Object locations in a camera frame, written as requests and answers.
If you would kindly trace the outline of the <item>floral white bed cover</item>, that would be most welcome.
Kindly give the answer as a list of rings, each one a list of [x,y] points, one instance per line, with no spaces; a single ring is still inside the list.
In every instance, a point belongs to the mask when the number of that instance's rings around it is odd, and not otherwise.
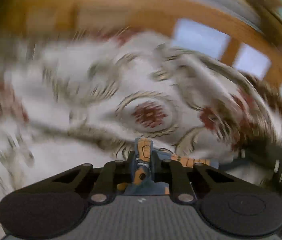
[[[0,201],[126,159],[137,137],[186,161],[226,163],[248,142],[282,150],[282,96],[157,33],[0,37]]]

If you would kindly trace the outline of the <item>blue pyjama pants orange cars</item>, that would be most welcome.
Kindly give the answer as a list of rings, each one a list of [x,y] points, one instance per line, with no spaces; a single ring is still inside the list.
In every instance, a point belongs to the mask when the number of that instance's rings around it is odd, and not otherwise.
[[[193,159],[181,157],[165,148],[155,149],[153,142],[146,138],[137,138],[134,142],[134,154],[131,166],[131,183],[117,185],[117,191],[127,195],[150,196],[169,194],[169,185],[165,182],[154,182],[155,164],[152,154],[157,153],[159,161],[177,161],[184,167],[192,168],[195,164],[203,163],[213,168],[219,168],[216,159]]]

